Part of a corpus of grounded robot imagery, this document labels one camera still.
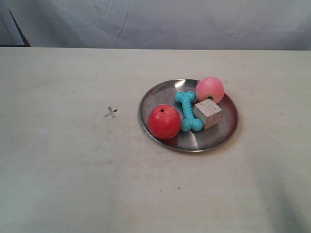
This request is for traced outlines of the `round steel plate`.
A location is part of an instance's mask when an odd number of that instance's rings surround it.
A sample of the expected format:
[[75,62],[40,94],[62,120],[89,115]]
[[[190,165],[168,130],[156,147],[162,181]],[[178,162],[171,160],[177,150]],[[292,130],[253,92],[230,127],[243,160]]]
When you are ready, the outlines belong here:
[[182,106],[174,99],[175,93],[178,91],[195,91],[198,83],[199,81],[194,79],[168,80],[148,90],[142,97],[138,107],[138,120],[141,123],[141,128],[161,145],[182,152],[203,152],[227,142],[234,135],[239,124],[238,109],[227,94],[224,94],[223,99],[218,103],[223,110],[220,122],[207,130],[199,132],[180,131],[174,138],[169,140],[157,139],[149,132],[147,122],[151,111],[160,104],[168,104],[176,108],[180,116],[183,117]]

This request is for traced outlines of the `red toy apple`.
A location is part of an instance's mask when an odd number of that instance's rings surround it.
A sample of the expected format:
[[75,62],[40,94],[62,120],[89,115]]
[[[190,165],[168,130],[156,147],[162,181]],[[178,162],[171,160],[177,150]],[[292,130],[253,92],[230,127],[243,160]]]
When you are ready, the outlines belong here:
[[175,137],[181,127],[179,112],[171,105],[160,104],[148,117],[148,129],[152,136],[161,140]]

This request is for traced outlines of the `turquoise rubber bone toy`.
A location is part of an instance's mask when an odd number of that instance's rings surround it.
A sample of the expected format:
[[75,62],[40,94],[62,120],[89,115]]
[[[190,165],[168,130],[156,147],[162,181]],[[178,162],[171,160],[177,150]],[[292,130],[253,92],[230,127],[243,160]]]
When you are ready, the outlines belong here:
[[190,130],[200,131],[203,128],[203,123],[200,119],[195,118],[192,102],[196,99],[196,94],[193,91],[182,92],[178,91],[175,94],[175,101],[181,103],[183,110],[183,119],[181,120],[181,131],[188,132]]

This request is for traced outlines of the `grey wooden cube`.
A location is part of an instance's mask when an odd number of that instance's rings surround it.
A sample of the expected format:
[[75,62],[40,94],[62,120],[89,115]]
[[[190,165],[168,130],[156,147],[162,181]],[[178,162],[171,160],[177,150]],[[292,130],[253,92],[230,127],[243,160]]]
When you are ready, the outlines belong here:
[[194,116],[203,123],[203,129],[207,130],[220,122],[222,109],[212,99],[206,99],[195,104]]

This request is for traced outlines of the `pink toy peach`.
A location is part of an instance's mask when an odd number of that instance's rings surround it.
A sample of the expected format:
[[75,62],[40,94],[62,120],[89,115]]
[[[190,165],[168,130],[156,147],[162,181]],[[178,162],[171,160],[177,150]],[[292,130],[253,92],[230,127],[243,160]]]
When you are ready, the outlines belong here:
[[206,77],[197,84],[195,93],[199,102],[212,99],[215,103],[219,103],[224,97],[225,90],[220,79],[216,77]]

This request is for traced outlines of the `white backdrop cloth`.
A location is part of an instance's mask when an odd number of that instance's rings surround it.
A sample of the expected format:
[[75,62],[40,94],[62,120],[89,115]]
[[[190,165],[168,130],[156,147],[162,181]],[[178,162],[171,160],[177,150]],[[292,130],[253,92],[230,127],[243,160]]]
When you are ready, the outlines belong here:
[[309,50],[308,0],[3,0],[0,42],[32,47]]

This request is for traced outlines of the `dark stand leg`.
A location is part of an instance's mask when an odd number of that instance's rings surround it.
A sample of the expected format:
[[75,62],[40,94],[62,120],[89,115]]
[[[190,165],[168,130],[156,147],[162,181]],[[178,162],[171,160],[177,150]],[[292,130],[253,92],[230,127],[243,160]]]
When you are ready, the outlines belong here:
[[9,13],[10,13],[12,19],[13,19],[13,22],[14,22],[14,24],[15,24],[17,30],[18,30],[19,36],[20,36],[21,40],[23,41],[21,45],[16,45],[16,47],[31,47],[31,45],[29,44],[28,40],[27,40],[26,37],[24,36],[22,30],[20,29],[18,23],[16,22],[16,20],[15,20],[13,14],[12,14],[12,12],[11,12],[10,10],[9,10]]

